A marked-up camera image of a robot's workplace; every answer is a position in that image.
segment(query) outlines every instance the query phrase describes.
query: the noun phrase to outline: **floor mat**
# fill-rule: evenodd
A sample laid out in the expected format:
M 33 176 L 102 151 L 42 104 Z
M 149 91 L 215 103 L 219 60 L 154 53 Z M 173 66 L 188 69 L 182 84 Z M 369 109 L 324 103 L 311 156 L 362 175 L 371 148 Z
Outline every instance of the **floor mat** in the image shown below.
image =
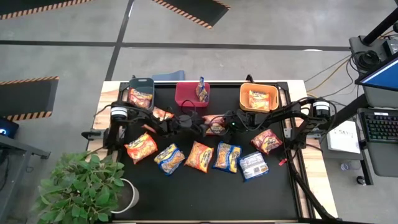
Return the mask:
M 0 20 L 72 6 L 92 0 L 5 0 L 0 1 Z
M 229 10 L 229 6 L 214 0 L 153 0 L 197 24 L 213 28 Z

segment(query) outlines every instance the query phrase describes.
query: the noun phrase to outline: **table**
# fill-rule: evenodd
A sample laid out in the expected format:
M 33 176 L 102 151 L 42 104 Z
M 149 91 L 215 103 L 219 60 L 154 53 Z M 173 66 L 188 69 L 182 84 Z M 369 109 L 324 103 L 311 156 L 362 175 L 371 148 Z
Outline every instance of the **table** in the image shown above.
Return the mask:
M 211 80 L 209 80 L 208 82 L 245 82 L 245 81 L 211 81 Z M 277 80 L 277 81 L 276 80 L 261 80 L 261 81 L 257 81 L 257 82 L 287 82 L 288 86 L 289 86 L 289 93 L 290 93 L 291 101 L 295 101 L 295 100 L 298 100 L 300 98 L 307 96 L 306 91 L 305 91 L 305 85 L 302 80 Z M 104 106 L 117 100 L 120 83 L 121 82 L 119 82 L 119 81 L 108 81 L 108 82 L 103 83 L 101 95 L 100 95 L 99 102 L 98 102 L 97 111 L 101 110 Z M 286 99 L 285 97 L 282 97 L 281 103 L 283 105 L 286 104 L 285 99 Z M 109 108 L 107 108 L 102 113 L 97 115 L 95 117 L 95 120 L 93 123 L 93 129 L 108 128 L 109 115 L 110 115 Z M 296 122 L 296 125 L 300 125 L 300 123 L 302 121 L 301 121 L 301 119 L 297 118 L 295 120 L 295 122 Z M 319 147 L 319 143 L 317 140 L 307 139 L 307 142 L 309 144 Z M 90 141 L 88 144 L 88 150 L 92 151 L 101 146 L 102 146 L 102 140 Z M 303 152 L 303 159 L 304 159 L 304 164 L 305 164 L 305 171 L 307 173 L 308 183 L 311 188 L 311 191 L 315 194 L 317 199 L 326 208 L 326 210 L 334 217 L 337 217 L 337 211 L 336 211 L 335 203 L 333 200 L 333 194 L 331 192 L 328 176 L 326 173 L 326 167 L 325 167 L 325 163 L 323 161 L 322 153 L 319 150 L 311 148 L 311 147 L 307 147 L 302 152 Z M 98 154 L 100 155 L 100 157 L 104 157 L 106 154 L 106 150 L 102 149 L 102 150 L 98 151 Z M 295 160 L 295 164 L 296 164 L 296 168 L 299 169 L 299 167 L 297 165 L 297 160 Z M 300 203 L 301 203 L 302 210 L 303 210 L 303 216 L 309 217 L 308 210 L 307 210 L 307 200 L 306 200 L 303 192 L 301 191 L 300 187 L 298 187 L 298 188 L 299 188 L 299 195 L 300 195 Z

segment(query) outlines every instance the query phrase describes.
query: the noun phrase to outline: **gray floor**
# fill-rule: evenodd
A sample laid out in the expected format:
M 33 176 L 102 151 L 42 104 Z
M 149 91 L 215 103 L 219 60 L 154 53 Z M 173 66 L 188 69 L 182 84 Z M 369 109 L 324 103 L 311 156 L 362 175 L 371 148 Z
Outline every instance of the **gray floor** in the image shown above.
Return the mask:
M 94 0 L 78 6 L 0 21 L 0 40 L 115 42 L 128 0 Z M 348 38 L 369 32 L 395 8 L 393 0 L 223 0 L 231 10 L 212 30 L 204 29 L 150 0 L 136 0 L 125 42 L 324 45 L 348 46 Z M 105 79 L 112 47 L 43 47 L 0 45 L 0 80 L 60 76 L 54 113 L 49 119 L 21 121 L 18 140 L 52 151 L 47 161 L 34 159 L 35 170 L 25 175 L 16 217 L 30 217 L 39 180 L 47 177 L 63 152 L 84 151 L 80 133 L 90 128 Z M 131 75 L 185 70 L 187 79 L 306 80 L 347 56 L 349 52 L 298 50 L 127 49 L 122 48 L 113 80 Z M 330 71 L 306 83 L 320 83 Z M 349 83 L 342 68 L 317 96 Z M 356 97 L 353 86 L 331 100 L 347 104 Z M 340 171 L 339 162 L 326 160 L 339 217 L 357 222 L 396 223 L 398 179 L 377 177 L 375 185 L 355 183 L 360 171 Z

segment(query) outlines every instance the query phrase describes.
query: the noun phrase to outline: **potted plant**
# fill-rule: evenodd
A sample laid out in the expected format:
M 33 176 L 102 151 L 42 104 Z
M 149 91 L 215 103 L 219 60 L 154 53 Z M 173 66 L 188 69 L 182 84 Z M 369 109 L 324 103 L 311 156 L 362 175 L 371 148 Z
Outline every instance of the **potted plant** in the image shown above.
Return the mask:
M 39 211 L 39 223 L 107 222 L 112 211 L 124 208 L 118 209 L 118 197 L 125 186 L 121 180 L 123 167 L 111 156 L 100 160 L 93 152 L 64 154 L 50 178 L 39 186 L 40 197 L 33 207 Z M 131 191 L 138 197 L 137 189 L 132 187 Z

